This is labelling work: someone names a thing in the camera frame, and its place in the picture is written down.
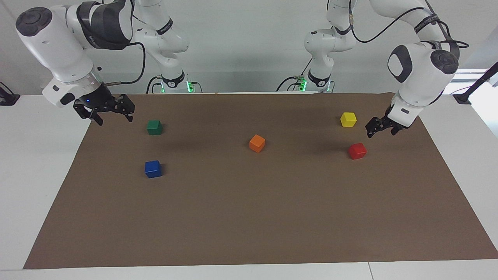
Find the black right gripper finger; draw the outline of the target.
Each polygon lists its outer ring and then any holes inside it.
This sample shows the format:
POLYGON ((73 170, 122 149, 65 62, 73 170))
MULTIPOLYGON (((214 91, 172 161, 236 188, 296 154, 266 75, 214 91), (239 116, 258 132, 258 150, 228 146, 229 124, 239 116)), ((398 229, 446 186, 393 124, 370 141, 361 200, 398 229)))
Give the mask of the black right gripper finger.
POLYGON ((114 111, 126 117, 128 122, 133 121, 132 114, 135 112, 135 104, 126 94, 120 94, 119 97, 114 99, 114 111))
POLYGON ((103 125, 103 119, 98 115, 98 110, 95 108, 88 110, 81 101, 75 101, 74 110, 81 119, 90 119, 95 121, 99 126, 103 125))

